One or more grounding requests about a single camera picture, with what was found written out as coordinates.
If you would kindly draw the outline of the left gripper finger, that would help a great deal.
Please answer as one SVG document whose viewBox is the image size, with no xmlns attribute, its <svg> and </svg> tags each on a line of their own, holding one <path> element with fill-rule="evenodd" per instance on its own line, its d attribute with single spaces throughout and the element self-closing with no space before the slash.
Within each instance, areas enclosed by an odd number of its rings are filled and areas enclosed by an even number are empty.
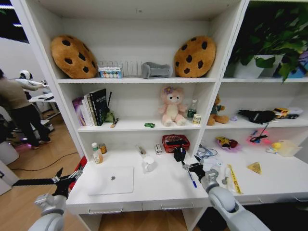
<svg viewBox="0 0 308 231">
<path fill-rule="evenodd" d="M 83 173 L 83 169 L 77 169 L 71 175 L 69 175 L 68 179 L 71 181 L 76 181 Z"/>
<path fill-rule="evenodd" d="M 59 182 L 59 178 L 49 178 L 49 179 L 23 179 L 18 180 L 13 186 L 32 186 L 32 185 L 55 185 Z"/>
</svg>

